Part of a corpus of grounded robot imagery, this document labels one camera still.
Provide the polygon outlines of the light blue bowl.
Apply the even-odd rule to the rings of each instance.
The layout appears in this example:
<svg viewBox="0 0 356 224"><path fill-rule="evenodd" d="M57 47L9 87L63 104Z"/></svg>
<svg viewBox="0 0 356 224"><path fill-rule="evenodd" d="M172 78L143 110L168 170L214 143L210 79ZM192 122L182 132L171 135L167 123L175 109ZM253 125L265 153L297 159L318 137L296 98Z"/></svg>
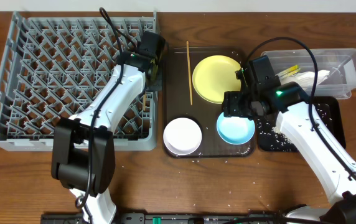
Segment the light blue bowl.
<svg viewBox="0 0 356 224"><path fill-rule="evenodd" d="M221 113L217 118L217 133L227 143L241 145L250 141L255 134L255 122L237 116L225 117Z"/></svg>

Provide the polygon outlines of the green orange snack wrapper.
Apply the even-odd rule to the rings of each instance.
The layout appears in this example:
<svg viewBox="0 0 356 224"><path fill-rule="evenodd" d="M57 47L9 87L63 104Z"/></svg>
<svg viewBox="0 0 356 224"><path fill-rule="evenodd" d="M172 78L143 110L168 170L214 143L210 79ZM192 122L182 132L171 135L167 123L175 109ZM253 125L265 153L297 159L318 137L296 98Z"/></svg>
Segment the green orange snack wrapper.
<svg viewBox="0 0 356 224"><path fill-rule="evenodd" d="M298 65L294 65L292 67L283 70L282 72L277 73L276 76L278 76L280 79L283 79L285 77L290 77L299 73L300 70L301 69L299 68Z"/></svg>

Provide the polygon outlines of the white napkin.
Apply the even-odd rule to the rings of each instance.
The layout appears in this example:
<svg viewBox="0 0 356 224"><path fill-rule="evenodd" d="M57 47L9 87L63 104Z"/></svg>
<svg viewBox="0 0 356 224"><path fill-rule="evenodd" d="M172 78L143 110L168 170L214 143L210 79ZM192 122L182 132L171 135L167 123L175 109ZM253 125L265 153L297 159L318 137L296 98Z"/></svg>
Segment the white napkin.
<svg viewBox="0 0 356 224"><path fill-rule="evenodd" d="M321 84L330 76L329 70L319 70L317 74L317 84ZM314 83L315 73L314 72L302 72L295 73L294 75L285 75L280 79L281 84L286 84L289 82L296 82L302 88L311 88Z"/></svg>

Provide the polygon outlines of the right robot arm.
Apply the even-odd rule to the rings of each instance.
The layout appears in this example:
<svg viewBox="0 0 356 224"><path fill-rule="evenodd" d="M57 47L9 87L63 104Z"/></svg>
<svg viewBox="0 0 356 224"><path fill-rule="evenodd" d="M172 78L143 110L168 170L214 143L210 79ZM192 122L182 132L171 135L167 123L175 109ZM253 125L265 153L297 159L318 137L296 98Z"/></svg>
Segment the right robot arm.
<svg viewBox="0 0 356 224"><path fill-rule="evenodd" d="M301 205L274 223L356 223L356 162L321 121L309 96L296 82L282 84L269 58L251 60L235 72L238 91L227 91L222 103L227 117L276 116L276 127L301 153L317 176L331 205Z"/></svg>

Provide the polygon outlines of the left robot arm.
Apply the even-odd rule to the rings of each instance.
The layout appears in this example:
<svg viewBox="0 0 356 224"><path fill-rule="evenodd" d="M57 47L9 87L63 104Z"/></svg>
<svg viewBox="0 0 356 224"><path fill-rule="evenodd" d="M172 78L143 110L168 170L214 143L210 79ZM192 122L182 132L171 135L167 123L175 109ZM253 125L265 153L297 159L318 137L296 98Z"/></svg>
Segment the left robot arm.
<svg viewBox="0 0 356 224"><path fill-rule="evenodd" d="M153 85L166 44L144 32L134 52L118 57L112 76L88 108L61 118L54 131L51 175L76 197L85 223L111 223L116 214L108 187L115 173L113 133L132 101Z"/></svg>

